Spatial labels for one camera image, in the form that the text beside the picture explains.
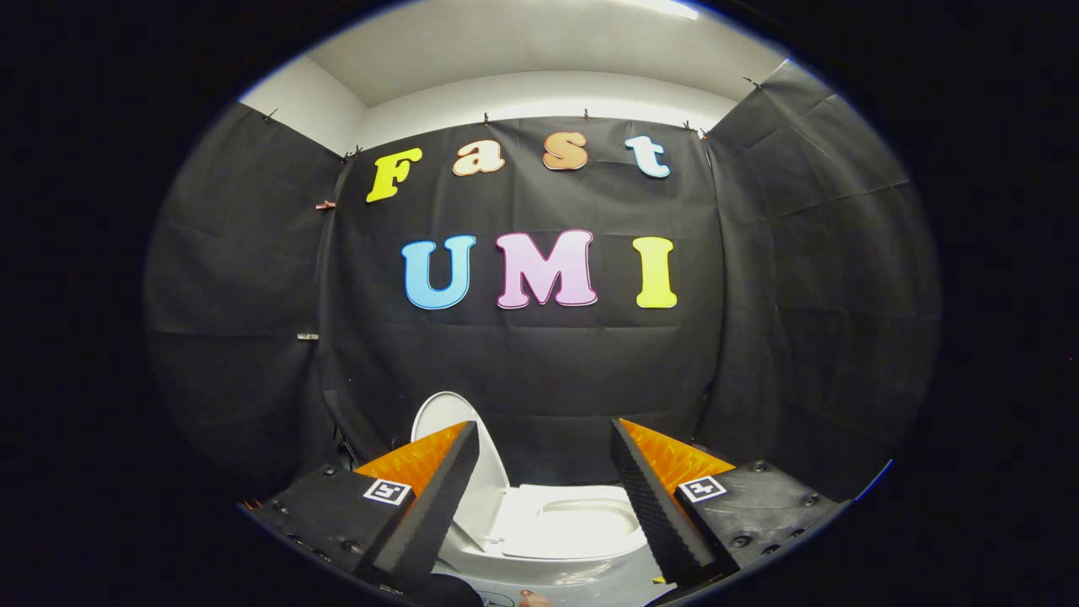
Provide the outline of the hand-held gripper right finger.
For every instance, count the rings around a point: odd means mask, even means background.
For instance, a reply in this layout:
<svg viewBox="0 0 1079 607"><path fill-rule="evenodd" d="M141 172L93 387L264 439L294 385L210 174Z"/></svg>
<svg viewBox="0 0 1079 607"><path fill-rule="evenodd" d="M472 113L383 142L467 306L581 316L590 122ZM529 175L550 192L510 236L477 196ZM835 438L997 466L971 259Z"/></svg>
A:
<svg viewBox="0 0 1079 607"><path fill-rule="evenodd" d="M679 590L752 572L848 506L778 465L733 465L623 418L610 423L609 446L652 557Z"/></svg>

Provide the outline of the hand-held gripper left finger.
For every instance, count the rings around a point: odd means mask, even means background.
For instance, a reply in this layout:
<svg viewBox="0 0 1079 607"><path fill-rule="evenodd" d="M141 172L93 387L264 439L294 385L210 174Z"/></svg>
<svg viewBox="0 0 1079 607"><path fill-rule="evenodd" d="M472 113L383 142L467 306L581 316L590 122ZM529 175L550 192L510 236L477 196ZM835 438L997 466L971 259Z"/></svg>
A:
<svg viewBox="0 0 1079 607"><path fill-rule="evenodd" d="M248 518L350 583L408 594L427 583L478 457L477 423L457 422L356 469L320 466Z"/></svg>

